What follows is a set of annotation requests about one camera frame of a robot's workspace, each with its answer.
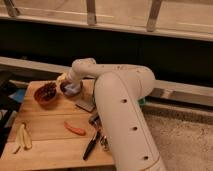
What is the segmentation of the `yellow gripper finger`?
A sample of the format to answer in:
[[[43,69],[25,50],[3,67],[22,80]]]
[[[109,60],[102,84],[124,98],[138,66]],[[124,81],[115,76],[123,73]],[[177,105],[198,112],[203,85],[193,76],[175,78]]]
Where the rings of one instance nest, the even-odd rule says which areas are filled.
[[[66,73],[58,76],[57,79],[56,79],[56,82],[61,83],[62,81],[66,80],[66,76],[67,76]]]

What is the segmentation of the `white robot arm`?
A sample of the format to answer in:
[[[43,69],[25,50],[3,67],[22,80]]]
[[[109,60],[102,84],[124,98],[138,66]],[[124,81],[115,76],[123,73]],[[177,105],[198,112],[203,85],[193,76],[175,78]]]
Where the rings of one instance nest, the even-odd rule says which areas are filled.
[[[117,171],[166,171],[139,100],[155,86],[153,72],[140,65],[98,64],[77,59],[67,72],[74,94],[85,77],[93,77],[94,99]]]

